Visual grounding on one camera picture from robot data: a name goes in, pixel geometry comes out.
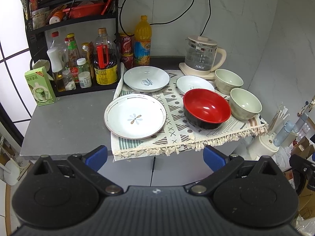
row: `kettle base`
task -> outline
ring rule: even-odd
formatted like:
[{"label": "kettle base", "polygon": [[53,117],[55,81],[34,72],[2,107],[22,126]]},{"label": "kettle base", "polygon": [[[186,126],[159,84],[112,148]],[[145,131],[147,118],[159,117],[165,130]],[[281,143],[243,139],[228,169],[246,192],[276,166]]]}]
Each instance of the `kettle base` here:
[{"label": "kettle base", "polygon": [[214,80],[215,73],[210,71],[199,71],[187,66],[185,63],[179,63],[179,68],[182,70],[184,75],[193,75],[203,78],[205,80]]}]

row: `orange juice bottle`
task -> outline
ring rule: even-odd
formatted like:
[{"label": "orange juice bottle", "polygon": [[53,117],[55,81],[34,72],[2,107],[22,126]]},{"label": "orange juice bottle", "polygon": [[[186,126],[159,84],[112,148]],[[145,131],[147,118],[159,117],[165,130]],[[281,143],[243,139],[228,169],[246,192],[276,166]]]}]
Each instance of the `orange juice bottle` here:
[{"label": "orange juice bottle", "polygon": [[134,31],[134,63],[135,65],[150,64],[151,26],[147,22],[148,16],[141,16],[141,21]]}]

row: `table runner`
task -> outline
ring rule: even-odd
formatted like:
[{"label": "table runner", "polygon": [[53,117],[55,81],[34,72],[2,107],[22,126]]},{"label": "table runner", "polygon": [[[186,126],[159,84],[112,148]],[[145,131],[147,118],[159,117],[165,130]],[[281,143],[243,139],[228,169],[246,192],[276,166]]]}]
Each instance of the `table runner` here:
[{"label": "table runner", "polygon": [[[186,120],[183,111],[183,95],[176,87],[177,79],[184,74],[180,70],[166,70],[166,72],[170,76],[169,84],[159,91],[145,93],[159,100],[165,107],[167,117],[163,128],[153,136],[140,140],[125,139],[111,133],[111,151],[114,161],[162,153],[169,156],[173,152],[179,154],[181,151],[191,149],[200,151],[206,145],[219,146],[267,131],[268,125],[259,114],[246,121],[240,121],[231,115],[218,129],[211,131],[195,128]],[[215,92],[229,100],[230,96],[220,93],[217,89]],[[130,93],[135,93],[135,91],[125,85],[121,79],[114,98]]]}]

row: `kettle handle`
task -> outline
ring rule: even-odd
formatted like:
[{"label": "kettle handle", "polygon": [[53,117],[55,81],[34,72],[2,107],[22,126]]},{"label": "kettle handle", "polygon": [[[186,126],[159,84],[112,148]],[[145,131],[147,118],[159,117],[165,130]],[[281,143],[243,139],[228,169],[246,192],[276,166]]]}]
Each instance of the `kettle handle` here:
[{"label": "kettle handle", "polygon": [[211,72],[217,70],[220,66],[223,65],[224,61],[226,60],[226,51],[224,49],[217,47],[216,51],[219,52],[222,56],[220,61],[211,68]]}]

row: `glass kettle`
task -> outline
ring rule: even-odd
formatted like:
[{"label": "glass kettle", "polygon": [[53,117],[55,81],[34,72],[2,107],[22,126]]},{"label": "glass kettle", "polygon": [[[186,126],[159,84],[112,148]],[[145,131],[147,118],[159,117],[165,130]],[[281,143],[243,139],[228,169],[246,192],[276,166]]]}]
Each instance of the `glass kettle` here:
[{"label": "glass kettle", "polygon": [[[220,61],[214,65],[216,54],[221,54]],[[205,36],[191,35],[188,37],[188,49],[185,64],[192,69],[213,72],[224,63],[226,51],[218,47],[218,43]]]}]

